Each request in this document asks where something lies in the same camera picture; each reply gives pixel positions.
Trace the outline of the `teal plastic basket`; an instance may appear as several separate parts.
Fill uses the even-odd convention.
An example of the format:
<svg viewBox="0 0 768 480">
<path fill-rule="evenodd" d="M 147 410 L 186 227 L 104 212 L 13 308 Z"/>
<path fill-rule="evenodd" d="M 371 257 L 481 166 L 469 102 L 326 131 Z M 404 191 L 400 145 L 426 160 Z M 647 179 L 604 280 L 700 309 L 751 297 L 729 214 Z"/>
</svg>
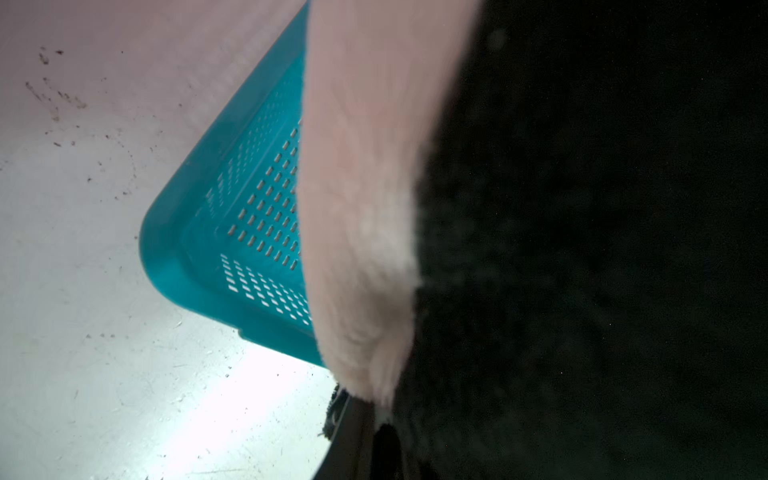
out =
<svg viewBox="0 0 768 480">
<path fill-rule="evenodd" d="M 281 30 L 160 192 L 139 253 L 174 304 L 319 364 L 295 195 L 307 16 Z"/>
</svg>

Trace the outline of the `black white checkered pillowcase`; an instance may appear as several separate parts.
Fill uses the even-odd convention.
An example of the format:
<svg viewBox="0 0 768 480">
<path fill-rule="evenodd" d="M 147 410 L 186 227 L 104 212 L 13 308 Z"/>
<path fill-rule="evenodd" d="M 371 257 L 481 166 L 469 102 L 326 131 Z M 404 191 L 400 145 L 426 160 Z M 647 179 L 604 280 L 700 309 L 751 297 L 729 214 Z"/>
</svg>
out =
<svg viewBox="0 0 768 480">
<path fill-rule="evenodd" d="M 767 475 L 767 5 L 313 1 L 321 357 L 419 479 Z"/>
</svg>

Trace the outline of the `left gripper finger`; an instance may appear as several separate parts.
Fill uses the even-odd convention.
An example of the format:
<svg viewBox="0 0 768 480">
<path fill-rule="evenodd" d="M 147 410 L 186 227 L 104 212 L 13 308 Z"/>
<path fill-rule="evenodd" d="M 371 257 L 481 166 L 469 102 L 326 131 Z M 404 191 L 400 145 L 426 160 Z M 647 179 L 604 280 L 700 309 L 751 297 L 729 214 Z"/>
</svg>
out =
<svg viewBox="0 0 768 480">
<path fill-rule="evenodd" d="M 375 407 L 337 386 L 323 430 L 330 446 L 313 479 L 368 480 L 375 424 Z"/>
</svg>

